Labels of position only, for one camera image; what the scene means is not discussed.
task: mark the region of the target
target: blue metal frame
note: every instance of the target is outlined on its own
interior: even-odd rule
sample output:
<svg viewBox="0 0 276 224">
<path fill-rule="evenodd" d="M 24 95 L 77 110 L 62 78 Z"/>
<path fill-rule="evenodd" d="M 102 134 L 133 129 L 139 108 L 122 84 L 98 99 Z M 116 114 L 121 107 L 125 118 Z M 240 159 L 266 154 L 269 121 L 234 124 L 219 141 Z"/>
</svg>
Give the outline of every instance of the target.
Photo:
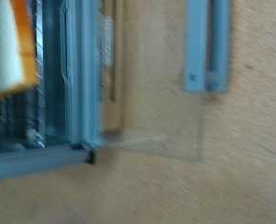
<svg viewBox="0 0 276 224">
<path fill-rule="evenodd" d="M 231 0 L 211 3 L 211 64 L 206 71 L 208 0 L 187 0 L 187 91 L 225 91 L 228 85 Z"/>
</svg>

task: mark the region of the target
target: wooden surface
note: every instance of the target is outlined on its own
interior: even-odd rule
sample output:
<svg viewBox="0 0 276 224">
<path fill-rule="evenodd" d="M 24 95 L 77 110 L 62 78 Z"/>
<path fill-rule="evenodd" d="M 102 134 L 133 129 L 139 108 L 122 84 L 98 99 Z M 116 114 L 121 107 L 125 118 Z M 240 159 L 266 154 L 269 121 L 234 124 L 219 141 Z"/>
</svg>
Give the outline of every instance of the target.
<svg viewBox="0 0 276 224">
<path fill-rule="evenodd" d="M 127 0 L 126 28 L 143 29 L 148 7 L 182 13 L 185 0 Z M 0 223 L 276 224 L 276 1 L 233 0 L 232 25 L 229 92 L 207 96 L 202 162 L 103 151 L 96 166 L 3 180 Z M 139 60 L 128 55 L 126 75 L 146 72 Z"/>
</svg>

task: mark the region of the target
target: transparent glass pane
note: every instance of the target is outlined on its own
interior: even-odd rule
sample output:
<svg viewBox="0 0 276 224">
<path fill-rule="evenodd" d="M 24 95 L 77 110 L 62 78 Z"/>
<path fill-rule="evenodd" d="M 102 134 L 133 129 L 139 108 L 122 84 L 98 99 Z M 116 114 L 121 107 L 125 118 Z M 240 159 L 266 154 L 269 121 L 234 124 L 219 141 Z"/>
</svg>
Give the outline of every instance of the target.
<svg viewBox="0 0 276 224">
<path fill-rule="evenodd" d="M 110 13 L 106 11 L 108 1 L 104 1 L 105 16 Z M 116 8 L 120 2 L 115 1 Z M 134 0 L 125 4 L 123 62 L 118 46 L 122 38 L 117 24 L 120 12 L 111 13 L 116 48 L 113 71 L 110 72 L 110 64 L 105 64 L 103 72 L 103 148 L 200 160 L 203 94 L 186 92 L 183 88 L 186 0 Z M 112 80 L 120 78 L 122 72 L 121 84 L 114 83 Z M 114 97 L 113 88 L 118 88 Z M 120 103 L 120 111 L 114 102 Z"/>
</svg>

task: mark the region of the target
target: metal strip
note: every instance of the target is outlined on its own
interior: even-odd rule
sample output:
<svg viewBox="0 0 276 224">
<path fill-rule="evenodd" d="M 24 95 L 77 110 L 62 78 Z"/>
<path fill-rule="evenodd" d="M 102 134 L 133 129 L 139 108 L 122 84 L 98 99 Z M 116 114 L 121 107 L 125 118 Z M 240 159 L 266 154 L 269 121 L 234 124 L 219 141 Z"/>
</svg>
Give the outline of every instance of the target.
<svg viewBox="0 0 276 224">
<path fill-rule="evenodd" d="M 45 84 L 44 84 L 44 55 L 43 55 L 43 0 L 36 1 L 36 16 L 35 16 L 35 31 L 36 31 L 36 59 L 37 59 L 37 71 L 40 78 L 38 92 L 38 135 L 37 143 L 41 147 L 45 147 Z"/>
<path fill-rule="evenodd" d="M 92 148 L 101 143 L 98 8 L 98 0 L 82 0 L 82 139 Z"/>
<path fill-rule="evenodd" d="M 225 91 L 228 85 L 230 54 L 231 0 L 212 0 L 212 55 L 210 70 L 219 75 L 217 83 L 208 85 L 209 91 Z"/>
<path fill-rule="evenodd" d="M 185 90 L 205 91 L 207 0 L 187 1 Z"/>
<path fill-rule="evenodd" d="M 1 154 L 0 178 L 34 174 L 89 160 L 87 150 L 70 146 Z"/>
</svg>

